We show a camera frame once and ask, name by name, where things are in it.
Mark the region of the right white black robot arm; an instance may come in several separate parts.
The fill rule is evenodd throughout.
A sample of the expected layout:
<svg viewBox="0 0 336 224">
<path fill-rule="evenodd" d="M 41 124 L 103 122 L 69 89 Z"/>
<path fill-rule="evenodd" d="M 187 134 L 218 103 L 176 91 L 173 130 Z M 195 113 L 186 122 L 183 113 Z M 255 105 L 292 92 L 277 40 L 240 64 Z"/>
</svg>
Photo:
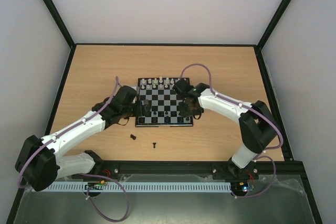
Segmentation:
<svg viewBox="0 0 336 224">
<path fill-rule="evenodd" d="M 227 167 L 236 178 L 247 172 L 247 165 L 265 151 L 276 136 L 281 138 L 270 110 L 262 101 L 239 101 L 216 92 L 207 84 L 194 87 L 184 79 L 177 81 L 173 90 L 182 98 L 177 106 L 182 117 L 199 119 L 205 110 L 211 110 L 239 125 L 243 143 L 229 159 Z"/>
</svg>

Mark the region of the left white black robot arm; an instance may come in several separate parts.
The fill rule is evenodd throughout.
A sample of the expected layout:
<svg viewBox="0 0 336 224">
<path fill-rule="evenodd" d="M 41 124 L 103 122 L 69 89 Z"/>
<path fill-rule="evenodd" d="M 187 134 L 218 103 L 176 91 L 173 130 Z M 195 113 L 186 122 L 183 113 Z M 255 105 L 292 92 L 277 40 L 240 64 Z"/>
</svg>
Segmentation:
<svg viewBox="0 0 336 224">
<path fill-rule="evenodd" d="M 94 157 L 86 152 L 73 156 L 65 154 L 122 119 L 150 113 L 150 101 L 141 101 L 136 89 L 130 86 L 115 88 L 112 95 L 62 130 L 41 138 L 32 135 L 25 139 L 15 164 L 19 173 L 18 186 L 31 186 L 35 191 L 41 191 L 59 178 L 89 173 L 96 164 Z"/>
</svg>

